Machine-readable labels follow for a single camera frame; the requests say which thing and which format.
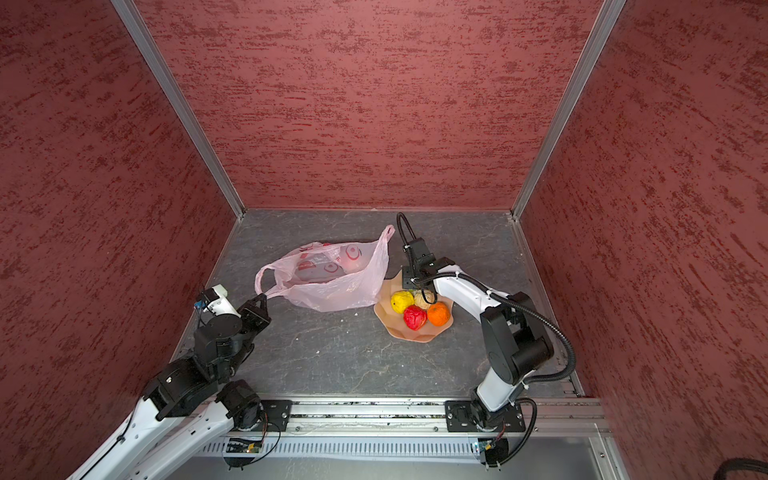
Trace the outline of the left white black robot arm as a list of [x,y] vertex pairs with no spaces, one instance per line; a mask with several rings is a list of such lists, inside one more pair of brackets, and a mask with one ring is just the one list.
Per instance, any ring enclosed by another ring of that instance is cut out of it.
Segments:
[[235,375],[271,323],[266,295],[234,307],[216,285],[195,308],[211,317],[198,325],[193,347],[148,381],[131,413],[72,478],[165,479],[233,429],[265,438],[269,416],[261,398]]

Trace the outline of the yellow fake lemon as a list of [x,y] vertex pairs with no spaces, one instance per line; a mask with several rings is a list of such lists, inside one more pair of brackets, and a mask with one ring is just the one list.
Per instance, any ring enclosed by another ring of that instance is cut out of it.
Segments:
[[396,291],[390,297],[390,306],[398,315],[403,315],[404,312],[414,304],[415,300],[413,294],[407,290]]

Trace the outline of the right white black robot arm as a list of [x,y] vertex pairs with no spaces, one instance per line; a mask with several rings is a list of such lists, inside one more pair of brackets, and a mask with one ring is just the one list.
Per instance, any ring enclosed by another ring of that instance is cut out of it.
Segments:
[[561,332],[533,309],[526,294],[509,295],[470,277],[451,260],[436,258],[425,241],[407,241],[403,284],[431,290],[478,320],[490,369],[474,390],[464,418],[482,430],[497,426],[534,375],[555,354]]

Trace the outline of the peach scalloped plate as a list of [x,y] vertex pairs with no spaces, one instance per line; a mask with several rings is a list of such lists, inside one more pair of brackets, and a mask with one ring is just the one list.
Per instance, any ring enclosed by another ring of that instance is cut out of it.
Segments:
[[402,287],[402,271],[399,271],[393,278],[383,282],[380,291],[380,299],[374,305],[374,313],[381,321],[388,333],[394,338],[418,343],[428,343],[434,340],[438,335],[448,330],[454,323],[453,306],[454,302],[442,295],[437,296],[437,300],[446,305],[448,309],[447,321],[444,325],[436,326],[429,320],[418,330],[410,329],[403,320],[402,314],[397,314],[391,307],[390,297]]

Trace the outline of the red fake apple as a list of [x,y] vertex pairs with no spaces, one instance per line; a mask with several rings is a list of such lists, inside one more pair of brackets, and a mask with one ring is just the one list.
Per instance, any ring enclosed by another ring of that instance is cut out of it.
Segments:
[[403,311],[403,321],[410,330],[418,331],[428,321],[427,311],[416,305],[410,305]]

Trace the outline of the orange fake tangerine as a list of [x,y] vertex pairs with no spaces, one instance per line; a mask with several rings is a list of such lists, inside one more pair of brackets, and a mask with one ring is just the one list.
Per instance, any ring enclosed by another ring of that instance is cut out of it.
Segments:
[[450,319],[451,309],[444,302],[436,302],[427,309],[427,320],[433,326],[441,327]]

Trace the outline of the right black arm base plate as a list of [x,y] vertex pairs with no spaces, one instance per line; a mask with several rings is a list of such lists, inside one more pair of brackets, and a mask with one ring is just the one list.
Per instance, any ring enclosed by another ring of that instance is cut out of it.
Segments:
[[522,433],[526,429],[521,408],[510,403],[492,412],[479,400],[449,400],[444,403],[444,409],[447,430],[451,433]]

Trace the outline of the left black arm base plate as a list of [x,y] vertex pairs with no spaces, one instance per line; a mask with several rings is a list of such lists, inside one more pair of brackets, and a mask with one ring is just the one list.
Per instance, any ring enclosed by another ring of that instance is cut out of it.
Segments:
[[260,404],[256,431],[279,430],[285,433],[291,418],[294,402],[291,400],[263,399]]

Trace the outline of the pink plastic shopping bag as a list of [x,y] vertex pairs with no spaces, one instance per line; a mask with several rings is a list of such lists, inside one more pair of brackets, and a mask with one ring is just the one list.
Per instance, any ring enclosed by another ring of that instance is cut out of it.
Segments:
[[254,280],[258,295],[282,297],[295,306],[334,312],[374,305],[389,265],[388,225],[371,242],[312,242],[261,267]]

